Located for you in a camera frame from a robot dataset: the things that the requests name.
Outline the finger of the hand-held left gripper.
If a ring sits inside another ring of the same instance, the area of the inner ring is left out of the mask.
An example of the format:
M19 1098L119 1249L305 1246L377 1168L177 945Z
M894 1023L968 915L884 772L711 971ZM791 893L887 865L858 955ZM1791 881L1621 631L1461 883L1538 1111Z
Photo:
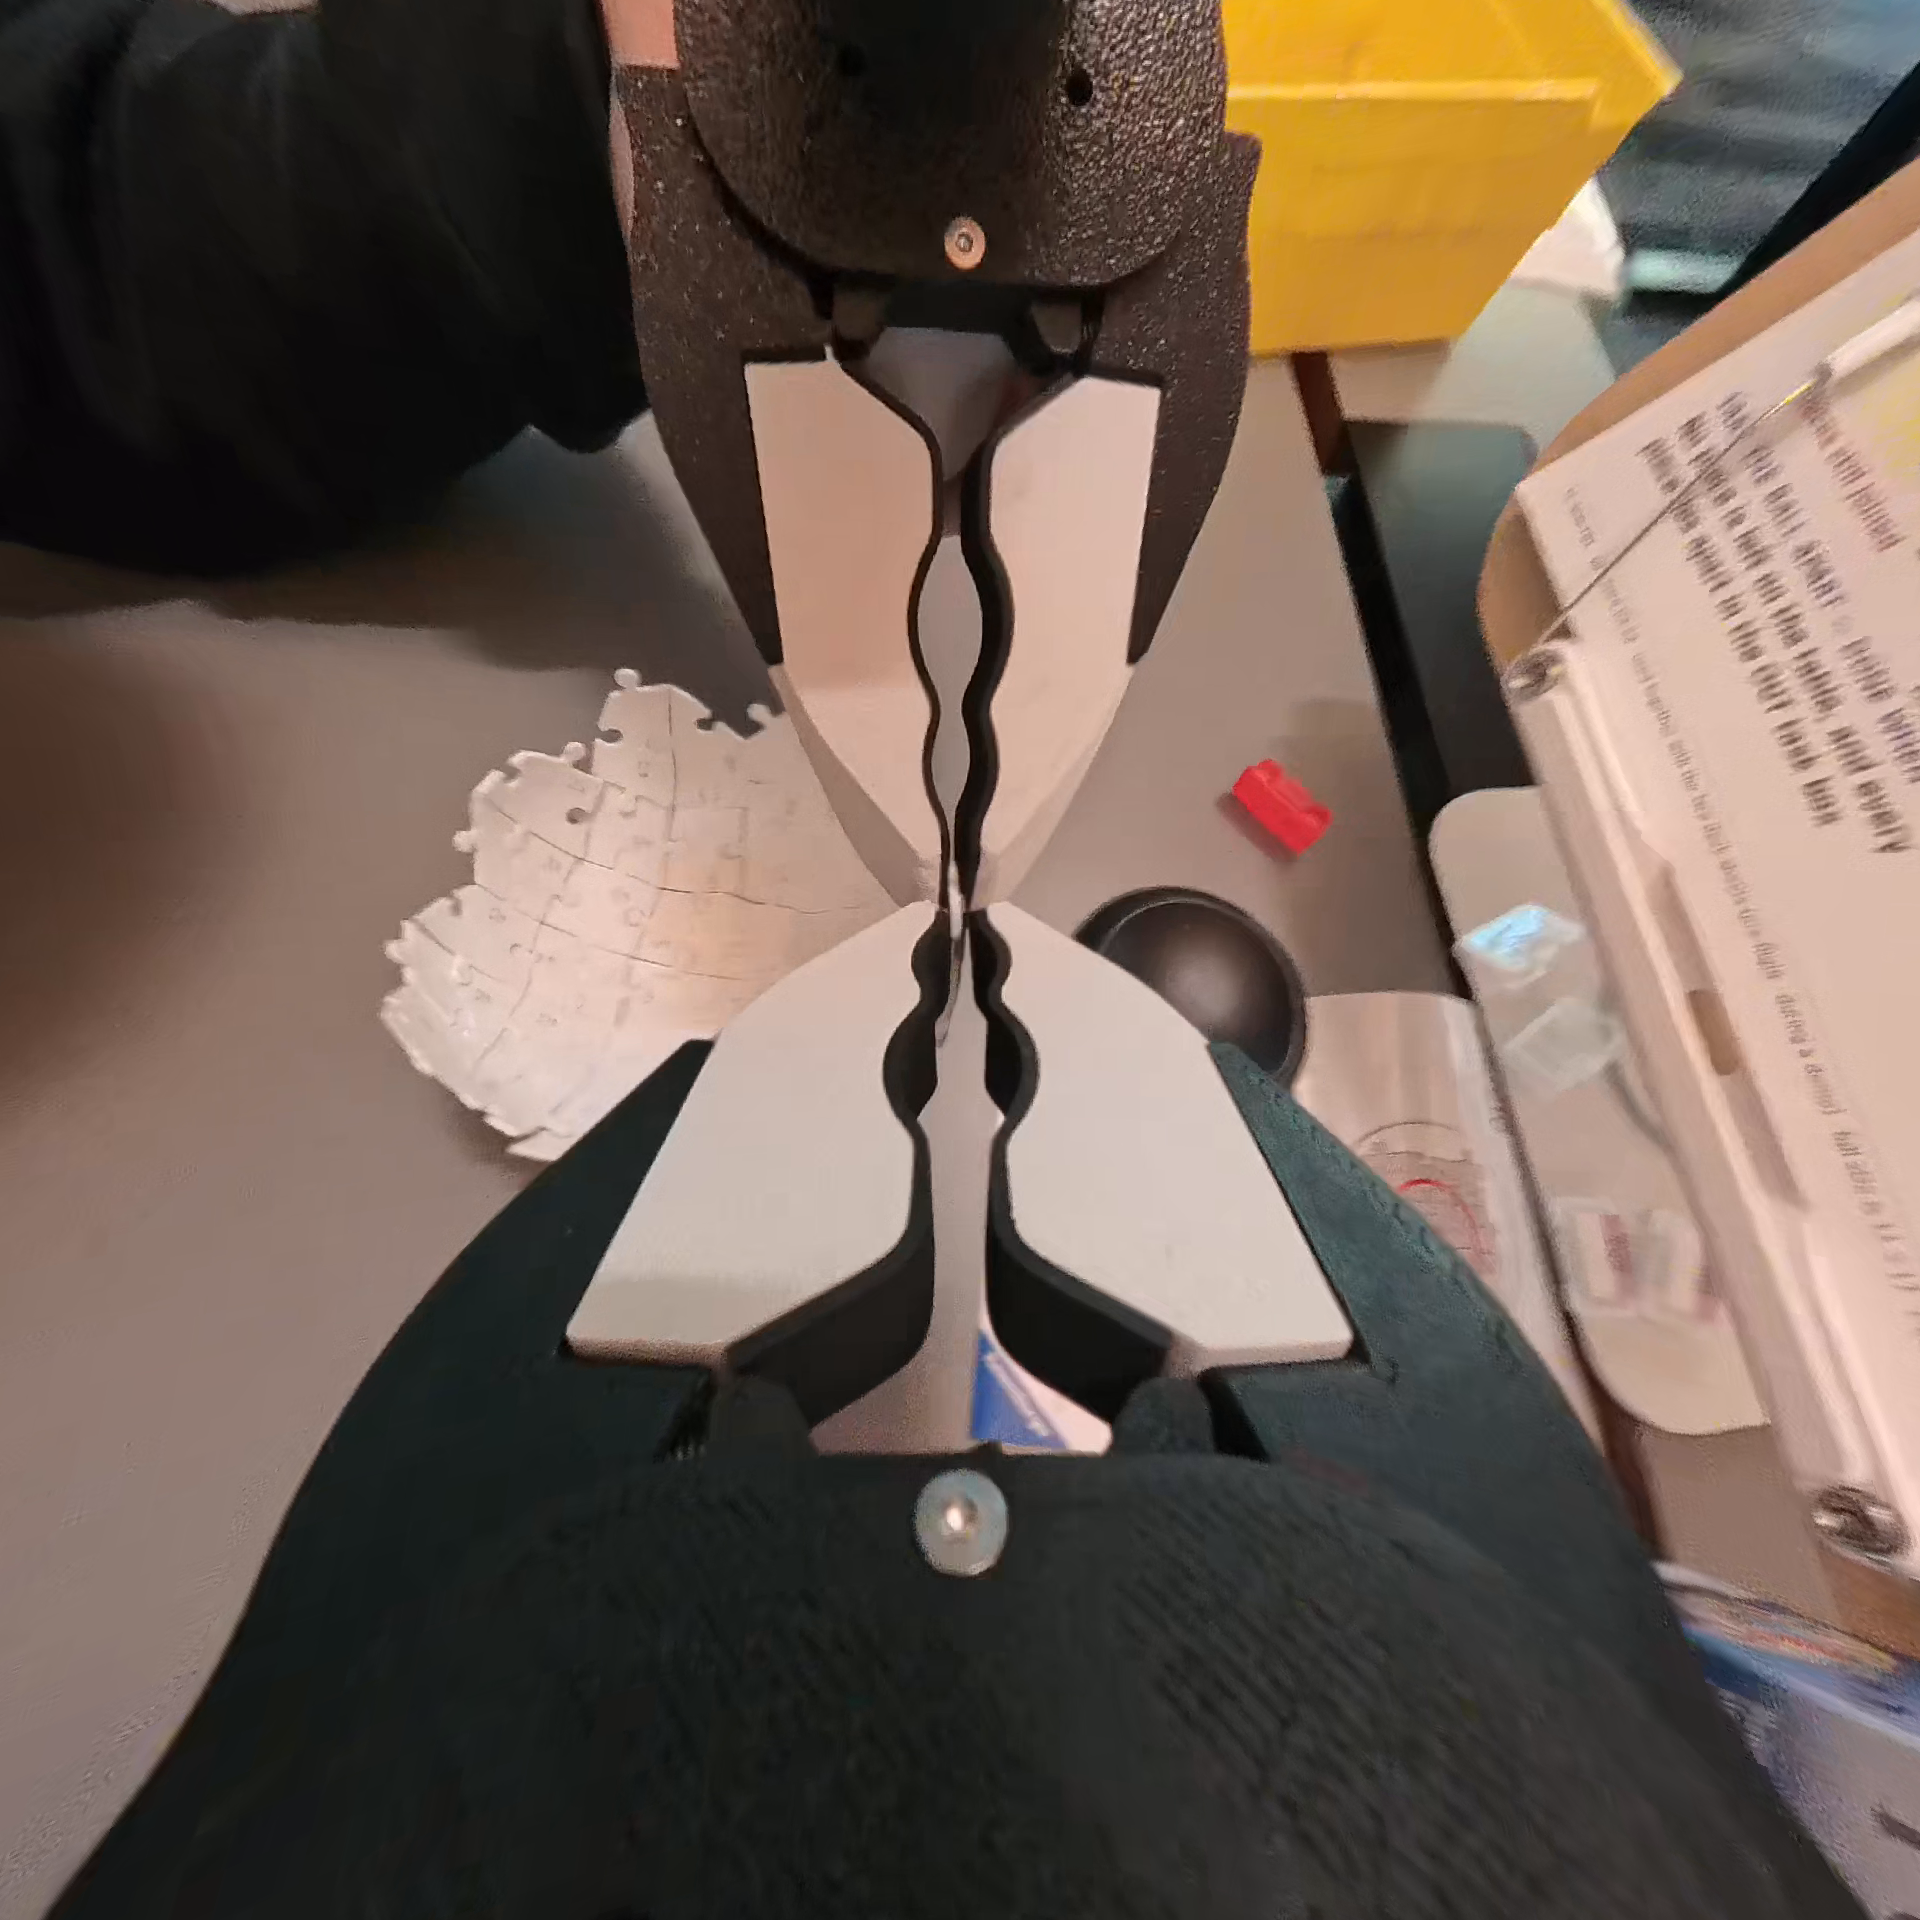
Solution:
M968 901L1009 901L1057 832L1134 676L1134 599L1157 451L1157 386L1067 378L989 433L964 493L981 591Z
M942 458L854 368L745 363L778 652L771 683L832 815L894 902L937 902L949 828L917 613L942 541Z

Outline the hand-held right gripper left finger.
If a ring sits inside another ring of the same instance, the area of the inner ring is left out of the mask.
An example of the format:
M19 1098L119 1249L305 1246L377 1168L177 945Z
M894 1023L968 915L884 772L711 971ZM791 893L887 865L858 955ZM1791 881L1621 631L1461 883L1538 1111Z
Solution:
M711 1043L569 1325L585 1359L698 1365L832 1419L935 1318L922 1111L952 923L898 909L765 988Z

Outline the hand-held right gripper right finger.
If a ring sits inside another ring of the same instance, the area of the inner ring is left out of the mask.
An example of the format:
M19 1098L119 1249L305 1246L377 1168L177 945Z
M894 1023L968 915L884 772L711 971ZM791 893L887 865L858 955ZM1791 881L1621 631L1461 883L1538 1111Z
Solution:
M1352 1321L1209 1041L1018 905L968 925L1005 1355L1095 1419L1152 1379L1349 1356Z

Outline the grey partial puzzle ball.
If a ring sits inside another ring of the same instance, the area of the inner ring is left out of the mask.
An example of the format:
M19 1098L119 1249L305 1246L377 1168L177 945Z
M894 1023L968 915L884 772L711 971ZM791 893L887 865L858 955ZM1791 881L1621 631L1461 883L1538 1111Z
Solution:
M469 881L402 919L381 1023L512 1153L559 1161L684 1043L898 902L802 746L617 668L592 741L469 793Z

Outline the blue puzzle box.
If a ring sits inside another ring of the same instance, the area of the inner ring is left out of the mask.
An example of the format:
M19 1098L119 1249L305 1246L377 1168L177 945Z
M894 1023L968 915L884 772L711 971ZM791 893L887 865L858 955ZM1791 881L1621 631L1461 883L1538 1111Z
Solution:
M1917 1662L1657 1565L1754 1761L1872 1916L1917 1913Z

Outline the black dome stand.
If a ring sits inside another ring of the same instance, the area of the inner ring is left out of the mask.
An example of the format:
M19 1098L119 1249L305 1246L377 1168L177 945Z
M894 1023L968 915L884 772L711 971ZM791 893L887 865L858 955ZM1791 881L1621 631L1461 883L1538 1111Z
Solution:
M1279 941L1239 905L1144 886L1098 905L1074 941L1175 1005L1209 1043L1237 1046L1292 1088L1309 1046L1309 993Z

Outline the folded paper leaflet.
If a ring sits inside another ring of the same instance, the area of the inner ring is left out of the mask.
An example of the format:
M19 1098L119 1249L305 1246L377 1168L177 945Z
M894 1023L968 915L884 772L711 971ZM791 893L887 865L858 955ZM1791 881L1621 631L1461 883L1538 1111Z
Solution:
M1465 1261L1477 1281L1469 1293L1494 1296L1597 1435L1469 1005L1439 993L1312 998L1309 1046L1289 1093L1414 1208L1414 1232L1439 1239L1435 1261L1452 1251ZM1304 1176L1274 1175L1312 1239ZM1005 1355L985 1302L968 1432L974 1442L1028 1451L1105 1451L1112 1439L1108 1419L1082 1413Z

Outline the red plastic block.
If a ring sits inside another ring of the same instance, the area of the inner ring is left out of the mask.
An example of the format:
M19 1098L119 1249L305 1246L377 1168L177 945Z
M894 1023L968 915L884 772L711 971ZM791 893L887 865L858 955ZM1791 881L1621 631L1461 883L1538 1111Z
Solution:
M1229 796L1289 858L1309 853L1332 828L1332 805L1274 756L1249 763Z

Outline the clear plastic piece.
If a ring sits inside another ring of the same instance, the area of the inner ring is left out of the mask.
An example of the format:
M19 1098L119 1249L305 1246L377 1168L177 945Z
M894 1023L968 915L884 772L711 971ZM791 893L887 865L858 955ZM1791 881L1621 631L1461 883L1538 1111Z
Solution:
M1609 1073L1621 1019L1589 998L1558 998L1497 1043L1507 1083L1529 1099L1555 1099Z
M1477 998L1519 998L1555 983L1589 945L1589 929L1547 902L1515 902L1465 929L1455 963Z

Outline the clear plastic stand tray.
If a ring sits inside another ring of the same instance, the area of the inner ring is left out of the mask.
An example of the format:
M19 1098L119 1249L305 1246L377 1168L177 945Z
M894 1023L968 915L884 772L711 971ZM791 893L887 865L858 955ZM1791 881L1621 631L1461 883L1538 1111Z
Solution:
M1497 1091L1507 1099L1538 1195L1549 1261L1581 1356L1605 1398L1639 1426L1678 1438L1764 1432L1761 1391L1745 1368L1709 1255L1718 1318L1707 1325L1644 1315L1584 1321L1568 1302L1555 1261L1555 1203L1584 1198L1631 1218L1631 1225L1645 1208L1692 1213L1692 1203L1678 1176L1661 1108L1645 1088L1591 915L1581 905L1555 841L1542 793L1532 786L1507 786L1445 802L1428 828L1428 865L1455 941L1522 901L1547 902L1589 929L1585 951L1555 983L1519 998L1477 998L1471 992ZM1621 1056L1605 1076L1589 1086L1555 1099L1529 1099L1507 1083L1497 1043L1558 998L1589 998L1605 1005L1622 1028Z

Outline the small labelled clear box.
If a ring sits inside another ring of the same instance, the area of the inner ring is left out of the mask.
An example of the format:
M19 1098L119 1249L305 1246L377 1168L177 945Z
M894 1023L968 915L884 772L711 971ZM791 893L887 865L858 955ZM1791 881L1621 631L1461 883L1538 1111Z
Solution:
M1631 1218L1584 1198L1555 1203L1555 1261L1577 1318L1639 1315Z
M1692 1213L1645 1208L1628 1246L1637 1315L1684 1325L1718 1318L1715 1278Z

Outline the yellow plastic bin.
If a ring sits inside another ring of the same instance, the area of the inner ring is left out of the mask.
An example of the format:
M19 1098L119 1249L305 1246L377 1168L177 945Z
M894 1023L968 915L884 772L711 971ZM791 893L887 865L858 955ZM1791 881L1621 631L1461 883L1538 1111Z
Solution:
M1259 359L1462 335L1678 85L1628 3L1224 3Z

